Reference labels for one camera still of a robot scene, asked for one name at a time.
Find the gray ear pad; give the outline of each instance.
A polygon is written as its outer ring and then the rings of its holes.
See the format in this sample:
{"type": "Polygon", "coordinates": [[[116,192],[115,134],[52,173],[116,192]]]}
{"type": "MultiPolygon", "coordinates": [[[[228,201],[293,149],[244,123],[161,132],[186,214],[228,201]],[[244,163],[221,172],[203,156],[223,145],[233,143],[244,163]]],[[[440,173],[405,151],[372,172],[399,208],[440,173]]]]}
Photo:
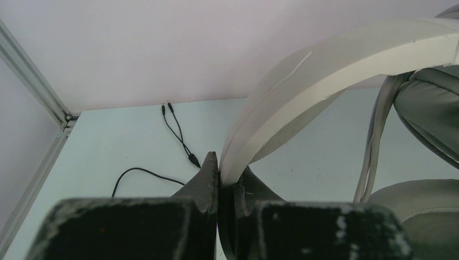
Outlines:
{"type": "Polygon", "coordinates": [[[401,86],[394,107],[420,142],[457,165],[453,160],[459,160],[459,66],[415,72],[401,86]]]}

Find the white wall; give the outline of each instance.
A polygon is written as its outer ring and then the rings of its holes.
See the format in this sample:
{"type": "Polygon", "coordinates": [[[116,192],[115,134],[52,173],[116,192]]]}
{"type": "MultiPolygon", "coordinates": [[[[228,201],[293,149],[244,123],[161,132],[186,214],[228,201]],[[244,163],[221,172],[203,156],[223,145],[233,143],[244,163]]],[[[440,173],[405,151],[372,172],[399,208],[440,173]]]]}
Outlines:
{"type": "MultiPolygon", "coordinates": [[[[457,0],[0,0],[73,112],[246,96],[281,59],[367,23],[457,0]]],[[[378,86],[371,81],[369,86],[378,86]]]]}
{"type": "Polygon", "coordinates": [[[59,130],[0,58],[0,231],[59,130]]]}

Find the table surface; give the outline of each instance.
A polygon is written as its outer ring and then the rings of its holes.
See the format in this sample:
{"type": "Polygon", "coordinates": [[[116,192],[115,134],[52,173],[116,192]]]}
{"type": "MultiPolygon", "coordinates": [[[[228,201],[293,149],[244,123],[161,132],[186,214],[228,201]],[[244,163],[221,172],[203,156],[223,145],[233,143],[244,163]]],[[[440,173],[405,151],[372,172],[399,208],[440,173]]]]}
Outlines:
{"type": "MultiPolygon", "coordinates": [[[[288,143],[252,164],[253,172],[286,200],[352,201],[377,92],[344,92],[288,143]]],[[[185,143],[201,162],[208,151],[220,155],[227,130],[243,103],[244,99],[229,99],[174,105],[185,143]]],[[[59,200],[110,197],[119,175],[131,167],[183,182],[197,172],[166,128],[161,106],[83,112],[5,259],[25,257],[43,218],[59,200]]],[[[454,168],[411,136],[394,111],[390,113],[374,191],[407,180],[457,176],[454,168]]],[[[131,172],[123,177],[116,197],[168,197],[180,187],[143,172],[131,172]]],[[[217,243],[217,259],[224,259],[217,243]]]]}

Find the leather ear pad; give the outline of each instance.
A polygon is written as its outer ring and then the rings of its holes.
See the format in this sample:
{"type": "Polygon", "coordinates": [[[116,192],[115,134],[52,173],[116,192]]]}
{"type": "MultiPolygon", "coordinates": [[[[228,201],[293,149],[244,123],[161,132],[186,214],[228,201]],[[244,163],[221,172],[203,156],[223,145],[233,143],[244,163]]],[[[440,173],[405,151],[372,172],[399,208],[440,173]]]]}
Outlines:
{"type": "Polygon", "coordinates": [[[459,160],[459,66],[415,72],[401,86],[394,107],[420,142],[459,160]]]}

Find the black plug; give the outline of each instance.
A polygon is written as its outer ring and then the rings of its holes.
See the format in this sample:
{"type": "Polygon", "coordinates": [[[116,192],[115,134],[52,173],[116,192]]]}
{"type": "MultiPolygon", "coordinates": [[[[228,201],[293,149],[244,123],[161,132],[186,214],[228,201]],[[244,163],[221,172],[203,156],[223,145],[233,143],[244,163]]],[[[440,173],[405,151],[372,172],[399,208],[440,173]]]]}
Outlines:
{"type": "Polygon", "coordinates": [[[174,112],[174,109],[172,108],[172,104],[171,103],[167,103],[167,106],[169,107],[169,109],[171,110],[171,112],[173,113],[174,112]]]}
{"type": "Polygon", "coordinates": [[[193,153],[191,153],[191,154],[188,156],[188,160],[189,160],[192,164],[196,165],[196,167],[201,168],[201,165],[199,164],[199,161],[198,161],[198,159],[196,158],[196,155],[194,155],[193,153]]]}

